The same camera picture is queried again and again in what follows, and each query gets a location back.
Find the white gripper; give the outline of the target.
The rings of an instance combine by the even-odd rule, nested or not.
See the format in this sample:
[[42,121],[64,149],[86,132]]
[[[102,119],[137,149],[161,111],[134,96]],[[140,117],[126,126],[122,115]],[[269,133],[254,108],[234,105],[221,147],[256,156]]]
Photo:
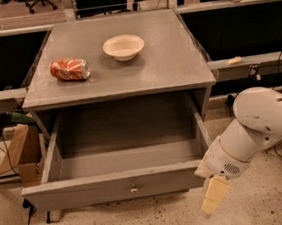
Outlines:
[[204,201],[201,206],[203,214],[207,217],[213,215],[221,201],[229,193],[228,179],[240,177],[248,168],[248,162],[237,160],[224,150],[220,137],[213,141],[195,170],[197,177],[206,178],[203,185]]

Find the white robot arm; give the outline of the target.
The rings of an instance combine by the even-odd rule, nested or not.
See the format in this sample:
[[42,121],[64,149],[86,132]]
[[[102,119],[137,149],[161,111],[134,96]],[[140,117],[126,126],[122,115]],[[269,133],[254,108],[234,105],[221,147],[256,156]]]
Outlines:
[[269,88],[247,88],[235,97],[235,119],[209,145],[195,174],[204,178],[202,212],[210,217],[252,158],[282,140],[282,93]]

